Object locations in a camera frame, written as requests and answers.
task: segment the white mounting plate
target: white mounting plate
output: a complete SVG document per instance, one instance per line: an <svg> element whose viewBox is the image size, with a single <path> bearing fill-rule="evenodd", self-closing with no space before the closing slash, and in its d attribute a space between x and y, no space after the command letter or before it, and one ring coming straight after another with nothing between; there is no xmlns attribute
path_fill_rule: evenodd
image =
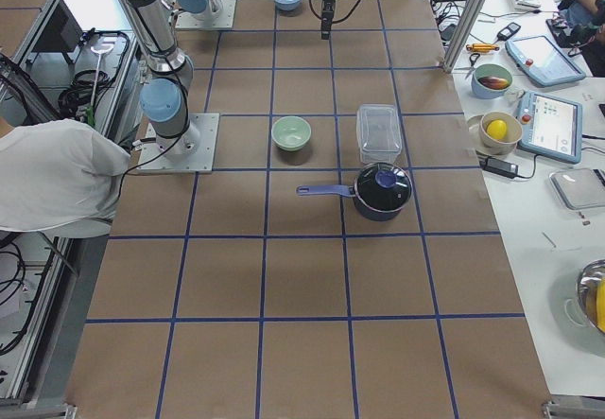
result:
<svg viewBox="0 0 605 419"><path fill-rule="evenodd" d="M137 167L142 173L210 173L215 159L216 134L218 133L218 113L190 113L191 124L199 130L199 146L189 155L174 159L161 156L153 162ZM155 130L149 124L146 137L155 137ZM143 145L139 164L150 161L160 154L155 143Z"/></svg>
<svg viewBox="0 0 605 419"><path fill-rule="evenodd" d="M222 0L223 9L216 17L205 20L196 19L190 12L184 12L177 18L176 29L216 30L233 28L235 3L237 0Z"/></svg>

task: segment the pot lid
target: pot lid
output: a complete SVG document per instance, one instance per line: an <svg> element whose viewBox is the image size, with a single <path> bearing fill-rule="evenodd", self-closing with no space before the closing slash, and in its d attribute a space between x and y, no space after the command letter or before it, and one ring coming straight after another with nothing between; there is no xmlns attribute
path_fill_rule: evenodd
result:
<svg viewBox="0 0 605 419"><path fill-rule="evenodd" d="M400 167L381 162L361 170L355 180L355 193L372 209L396 211L407 203L412 187Z"/></svg>

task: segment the lemon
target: lemon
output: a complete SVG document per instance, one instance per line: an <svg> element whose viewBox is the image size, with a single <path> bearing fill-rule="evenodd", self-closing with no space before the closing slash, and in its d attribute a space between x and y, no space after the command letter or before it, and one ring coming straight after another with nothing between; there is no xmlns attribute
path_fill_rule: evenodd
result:
<svg viewBox="0 0 605 419"><path fill-rule="evenodd" d="M488 127L485 129L485 132L490 135L494 140L502 141L504 137L507 135L507 123L501 119L495 119Z"/></svg>

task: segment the saucepan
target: saucepan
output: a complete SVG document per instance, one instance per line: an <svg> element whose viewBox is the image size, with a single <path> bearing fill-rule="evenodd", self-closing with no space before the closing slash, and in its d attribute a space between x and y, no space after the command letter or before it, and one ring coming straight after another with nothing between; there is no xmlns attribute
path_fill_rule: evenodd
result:
<svg viewBox="0 0 605 419"><path fill-rule="evenodd" d="M395 218L409 201L412 185L400 167L384 162L366 166L355 178L354 185L300 185L300 196L340 195L353 198L355 208L370 220Z"/></svg>

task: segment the orange tool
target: orange tool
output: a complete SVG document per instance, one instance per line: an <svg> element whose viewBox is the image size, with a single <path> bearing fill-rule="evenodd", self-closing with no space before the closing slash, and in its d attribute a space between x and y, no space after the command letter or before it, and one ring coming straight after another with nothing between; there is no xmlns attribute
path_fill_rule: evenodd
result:
<svg viewBox="0 0 605 419"><path fill-rule="evenodd" d="M466 50L476 53L489 53L492 50L497 52L500 47L496 44L466 44Z"/></svg>

